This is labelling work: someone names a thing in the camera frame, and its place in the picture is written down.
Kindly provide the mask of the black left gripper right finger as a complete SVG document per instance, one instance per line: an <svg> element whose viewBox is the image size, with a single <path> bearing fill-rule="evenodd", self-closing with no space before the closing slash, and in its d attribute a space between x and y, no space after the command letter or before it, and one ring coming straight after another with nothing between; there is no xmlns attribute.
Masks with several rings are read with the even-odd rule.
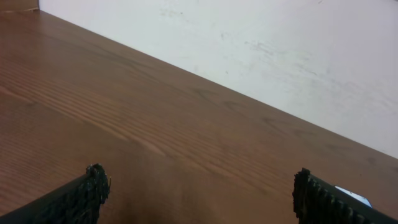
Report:
<svg viewBox="0 0 398 224"><path fill-rule="evenodd" d="M397 224L303 168L294 175L293 211L300 224Z"/></svg>

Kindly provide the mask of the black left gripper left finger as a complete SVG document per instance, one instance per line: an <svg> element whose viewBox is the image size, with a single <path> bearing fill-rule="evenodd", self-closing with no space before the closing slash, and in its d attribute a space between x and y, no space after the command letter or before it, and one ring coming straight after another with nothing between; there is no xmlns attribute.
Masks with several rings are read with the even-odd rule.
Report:
<svg viewBox="0 0 398 224"><path fill-rule="evenodd" d="M110 186L103 166L89 165L81 177L1 216L1 223L96 224L100 207L109 193Z"/></svg>

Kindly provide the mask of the blue Galaxy smartphone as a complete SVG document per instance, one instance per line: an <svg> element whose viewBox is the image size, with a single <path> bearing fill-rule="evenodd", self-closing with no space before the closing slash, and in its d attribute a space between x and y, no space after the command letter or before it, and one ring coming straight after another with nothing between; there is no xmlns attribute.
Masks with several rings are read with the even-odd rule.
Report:
<svg viewBox="0 0 398 224"><path fill-rule="evenodd" d="M337 185L335 186L335 188L338 189L338 190L340 190L340 191L342 191L342 192L344 192L345 194L349 195L350 197L355 198L356 200L360 201L361 203L367 205L368 207L371 207L371 208L372 208L372 205L370 204L369 200L368 200L366 197L363 197L363 196L361 196L361 195L358 195L358 194L356 194L356 193L354 193L354 192L351 192L351 191L349 191L349 190L346 190L346 189L344 189L344 188L342 188L342 187L339 187L339 186L337 186Z"/></svg>

